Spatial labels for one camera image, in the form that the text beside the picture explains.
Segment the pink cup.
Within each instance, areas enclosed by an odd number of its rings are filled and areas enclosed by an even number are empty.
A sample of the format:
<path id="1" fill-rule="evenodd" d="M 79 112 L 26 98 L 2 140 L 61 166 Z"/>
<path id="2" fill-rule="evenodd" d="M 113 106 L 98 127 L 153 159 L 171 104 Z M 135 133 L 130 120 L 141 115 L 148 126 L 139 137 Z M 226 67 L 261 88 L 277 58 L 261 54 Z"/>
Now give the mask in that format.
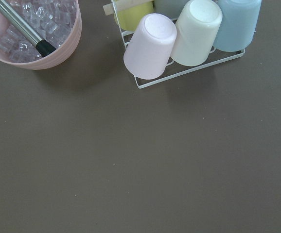
<path id="1" fill-rule="evenodd" d="M 140 79 L 158 78 L 166 69 L 176 36 L 176 26 L 167 16 L 145 15 L 123 55 L 125 67 Z"/>

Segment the yellow cup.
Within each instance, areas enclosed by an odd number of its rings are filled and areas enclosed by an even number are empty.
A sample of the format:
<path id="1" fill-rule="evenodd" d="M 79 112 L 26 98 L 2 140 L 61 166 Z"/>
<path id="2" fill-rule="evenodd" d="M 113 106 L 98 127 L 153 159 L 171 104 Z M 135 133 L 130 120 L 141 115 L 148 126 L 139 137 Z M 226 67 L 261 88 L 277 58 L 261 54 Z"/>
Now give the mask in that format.
<path id="1" fill-rule="evenodd" d="M 119 11 L 117 16 L 114 16 L 116 24 L 119 19 L 121 28 L 125 31 L 135 31 L 140 20 L 147 14 L 154 12 L 153 2 L 146 2 L 126 10 Z"/>

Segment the cream white cup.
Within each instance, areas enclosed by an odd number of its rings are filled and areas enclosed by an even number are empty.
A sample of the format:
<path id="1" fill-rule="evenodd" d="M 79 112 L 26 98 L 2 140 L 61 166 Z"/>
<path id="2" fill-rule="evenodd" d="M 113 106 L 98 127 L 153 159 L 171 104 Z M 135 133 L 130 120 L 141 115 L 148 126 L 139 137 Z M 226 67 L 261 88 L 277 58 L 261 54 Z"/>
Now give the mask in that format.
<path id="1" fill-rule="evenodd" d="M 176 21 L 177 37 L 171 58 L 193 67 L 209 56 L 222 22 L 222 11 L 212 0 L 188 1 Z"/>

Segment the grey green cup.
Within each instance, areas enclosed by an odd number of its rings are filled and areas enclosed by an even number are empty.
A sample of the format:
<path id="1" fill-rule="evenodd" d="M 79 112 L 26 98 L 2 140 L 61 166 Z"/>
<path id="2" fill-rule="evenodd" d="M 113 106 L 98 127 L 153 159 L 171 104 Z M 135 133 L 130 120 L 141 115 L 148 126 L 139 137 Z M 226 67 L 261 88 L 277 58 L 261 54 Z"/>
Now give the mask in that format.
<path id="1" fill-rule="evenodd" d="M 188 1 L 189 0 L 155 0 L 154 8 L 157 13 L 174 19 L 179 17 Z"/>

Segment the pink ice bowl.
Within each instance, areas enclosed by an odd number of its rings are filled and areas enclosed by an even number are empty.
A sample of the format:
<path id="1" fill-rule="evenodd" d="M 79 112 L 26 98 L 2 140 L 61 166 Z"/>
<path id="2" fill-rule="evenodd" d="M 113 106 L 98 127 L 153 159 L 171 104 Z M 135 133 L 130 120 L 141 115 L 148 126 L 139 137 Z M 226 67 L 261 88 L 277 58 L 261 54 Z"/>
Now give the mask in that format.
<path id="1" fill-rule="evenodd" d="M 5 54 L 0 50 L 0 61 L 5 64 L 9 64 L 23 69 L 42 70 L 42 69 L 49 69 L 55 67 L 63 63 L 65 60 L 67 60 L 76 50 L 82 32 L 82 19 L 81 19 L 81 12 L 80 12 L 78 1 L 75 1 L 75 4 L 76 4 L 77 11 L 75 16 L 74 26 L 69 36 L 64 41 L 64 43 L 59 48 L 57 48 L 53 53 L 37 61 L 28 62 L 28 63 L 13 63 L 8 58 L 7 54 Z M 9 21 L 0 13 L 0 37 L 6 31 L 8 26 L 9 26 Z"/>

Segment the light blue cup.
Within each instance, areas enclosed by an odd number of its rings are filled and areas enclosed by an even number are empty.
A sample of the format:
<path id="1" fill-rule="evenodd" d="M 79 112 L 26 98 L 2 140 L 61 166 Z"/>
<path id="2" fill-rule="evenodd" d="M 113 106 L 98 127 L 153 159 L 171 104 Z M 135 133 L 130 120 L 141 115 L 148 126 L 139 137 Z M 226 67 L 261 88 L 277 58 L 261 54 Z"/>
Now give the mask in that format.
<path id="1" fill-rule="evenodd" d="M 246 48 L 253 39 L 261 0 L 218 0 L 223 18 L 213 46 L 224 52 Z"/>

